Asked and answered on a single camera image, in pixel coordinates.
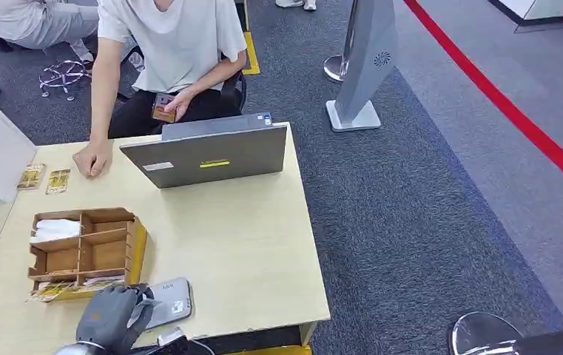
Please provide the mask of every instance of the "red stripe on floor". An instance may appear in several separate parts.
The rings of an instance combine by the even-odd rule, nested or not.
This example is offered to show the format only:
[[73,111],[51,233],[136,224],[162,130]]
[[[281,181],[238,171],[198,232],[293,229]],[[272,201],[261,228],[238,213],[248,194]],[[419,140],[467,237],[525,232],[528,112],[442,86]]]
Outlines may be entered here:
[[554,142],[531,119],[516,107],[497,89],[486,76],[475,67],[475,64],[455,45],[455,43],[440,29],[438,24],[420,6],[417,0],[403,0],[410,10],[421,21],[423,26],[438,41],[460,69],[475,83],[493,104],[516,126],[533,145],[537,146],[554,164],[563,171],[563,148]]

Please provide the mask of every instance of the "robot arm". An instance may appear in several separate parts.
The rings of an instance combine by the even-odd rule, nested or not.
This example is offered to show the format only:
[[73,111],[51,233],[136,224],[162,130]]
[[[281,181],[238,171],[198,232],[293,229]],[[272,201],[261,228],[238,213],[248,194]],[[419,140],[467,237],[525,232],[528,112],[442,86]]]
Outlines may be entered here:
[[59,349],[55,355],[124,355],[150,322],[152,305],[144,306],[139,318],[127,327],[133,309],[152,297],[146,285],[107,287],[90,300],[76,328],[76,344]]

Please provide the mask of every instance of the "gray stanchion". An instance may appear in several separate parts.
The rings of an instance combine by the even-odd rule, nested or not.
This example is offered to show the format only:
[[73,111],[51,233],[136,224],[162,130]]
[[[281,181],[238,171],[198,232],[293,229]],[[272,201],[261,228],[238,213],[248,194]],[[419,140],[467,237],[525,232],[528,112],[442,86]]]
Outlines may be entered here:
[[563,331],[525,338],[505,319],[472,312],[456,322],[449,348],[453,355],[560,355]]
[[392,72],[396,53],[397,30],[392,0],[356,0],[351,11],[344,59],[340,59],[339,77],[343,85],[336,100],[327,102],[335,132],[381,126],[370,99]]
[[341,84],[346,76],[348,69],[348,57],[353,47],[353,36],[355,34],[355,15],[357,13],[357,2],[353,1],[351,7],[351,18],[348,20],[348,29],[346,30],[346,42],[344,43],[344,52],[342,55],[334,55],[325,61],[325,75],[336,84]]

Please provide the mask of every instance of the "cable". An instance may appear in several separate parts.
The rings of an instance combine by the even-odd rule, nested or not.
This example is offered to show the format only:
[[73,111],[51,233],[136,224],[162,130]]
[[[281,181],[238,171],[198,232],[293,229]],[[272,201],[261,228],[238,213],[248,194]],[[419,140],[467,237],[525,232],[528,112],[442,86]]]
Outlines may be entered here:
[[202,346],[203,348],[207,349],[207,351],[209,351],[209,353],[211,355],[216,355],[216,353],[207,345],[203,344],[202,342],[199,342],[197,340],[190,340],[190,342],[193,342],[195,344],[198,344],[199,346]]

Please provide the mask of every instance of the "dark blue carpet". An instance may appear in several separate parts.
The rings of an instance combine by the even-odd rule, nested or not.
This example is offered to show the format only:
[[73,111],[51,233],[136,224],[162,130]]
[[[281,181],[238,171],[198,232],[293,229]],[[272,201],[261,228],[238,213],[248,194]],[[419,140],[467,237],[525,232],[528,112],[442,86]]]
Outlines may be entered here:
[[[469,311],[501,315],[526,334],[563,329],[563,316],[398,72],[373,101],[381,129],[331,131],[324,104],[338,87],[321,67],[341,51],[349,2],[320,1],[316,13],[249,3],[262,74],[249,77],[245,111],[292,123],[331,307],[314,352],[446,354],[449,325]],[[73,104],[39,97],[40,55],[0,53],[0,107],[36,143],[87,139],[87,88]],[[296,341],[290,329],[211,343],[225,352]]]

